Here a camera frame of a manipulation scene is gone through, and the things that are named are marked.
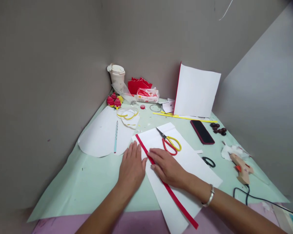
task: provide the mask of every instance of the red-handled scissors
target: red-handled scissors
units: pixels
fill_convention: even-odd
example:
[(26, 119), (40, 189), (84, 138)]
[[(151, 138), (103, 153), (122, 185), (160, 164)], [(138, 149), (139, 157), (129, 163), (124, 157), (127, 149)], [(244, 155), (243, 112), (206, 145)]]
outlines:
[[(174, 151), (175, 151), (175, 153), (171, 153), (171, 152), (169, 152), (172, 156), (175, 156), (175, 155), (177, 155), (177, 153), (178, 153), (178, 151), (180, 151), (181, 150), (181, 144), (179, 143), (179, 141), (177, 141), (175, 138), (173, 138), (173, 137), (170, 137), (170, 136), (165, 136), (158, 128), (156, 128), (156, 130), (158, 130), (158, 132), (160, 133), (160, 136), (163, 138), (162, 140), (163, 140), (163, 145), (164, 145), (164, 149), (167, 151), (167, 152), (169, 152), (167, 149), (166, 149), (166, 144), (170, 147), (170, 148), (172, 148)], [(173, 144), (173, 142), (171, 141), (171, 140), (174, 140), (177, 144), (178, 144), (178, 146), (179, 146), (179, 148), (177, 148), (174, 144)]]

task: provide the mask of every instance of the hand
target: hand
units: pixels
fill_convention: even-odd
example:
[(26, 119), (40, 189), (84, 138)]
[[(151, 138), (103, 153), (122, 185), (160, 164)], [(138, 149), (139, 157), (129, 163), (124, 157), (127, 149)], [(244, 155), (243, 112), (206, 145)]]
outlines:
[(185, 188), (189, 173), (180, 166), (170, 153), (163, 149), (150, 149), (148, 156), (156, 162), (156, 164), (151, 165), (151, 168), (163, 182), (176, 188)]
[(124, 152), (119, 168), (117, 186), (133, 196), (146, 175), (147, 158), (141, 161), (141, 146), (131, 143)]

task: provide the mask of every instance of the smartphone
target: smartphone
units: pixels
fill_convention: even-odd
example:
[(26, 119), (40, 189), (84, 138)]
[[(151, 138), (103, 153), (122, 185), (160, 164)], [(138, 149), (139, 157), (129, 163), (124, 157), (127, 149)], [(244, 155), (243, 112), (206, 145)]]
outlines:
[(192, 127), (194, 128), (196, 134), (198, 135), (200, 141), (203, 145), (212, 145), (215, 143), (212, 136), (204, 127), (203, 123), (199, 120), (191, 120), (190, 121)]

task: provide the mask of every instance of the pencil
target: pencil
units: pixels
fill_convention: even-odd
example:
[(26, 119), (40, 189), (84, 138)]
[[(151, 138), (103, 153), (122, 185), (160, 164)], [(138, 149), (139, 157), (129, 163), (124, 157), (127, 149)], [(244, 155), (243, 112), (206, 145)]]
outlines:
[(116, 145), (117, 145), (117, 131), (118, 131), (118, 121), (116, 122), (116, 132), (115, 132), (115, 145), (114, 145), (114, 153), (116, 153)]

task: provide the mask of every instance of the red phone case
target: red phone case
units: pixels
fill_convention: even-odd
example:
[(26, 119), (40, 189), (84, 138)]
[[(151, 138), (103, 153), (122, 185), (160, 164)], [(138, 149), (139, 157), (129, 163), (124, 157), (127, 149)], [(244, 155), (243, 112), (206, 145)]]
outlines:
[(213, 142), (204, 142), (203, 139), (202, 139), (202, 137), (201, 137), (201, 135), (199, 134), (198, 130), (196, 129), (195, 125), (193, 124), (193, 120), (191, 120), (190, 123), (191, 123), (192, 127), (194, 128), (196, 134), (198, 135), (198, 137), (199, 137), (199, 139), (200, 139), (200, 141), (202, 142), (203, 145), (212, 145), (212, 144), (215, 144), (214, 139), (212, 138), (212, 136), (210, 135), (210, 133), (207, 130), (206, 130), (206, 133), (208, 135), (210, 135), (210, 137), (213, 139)]

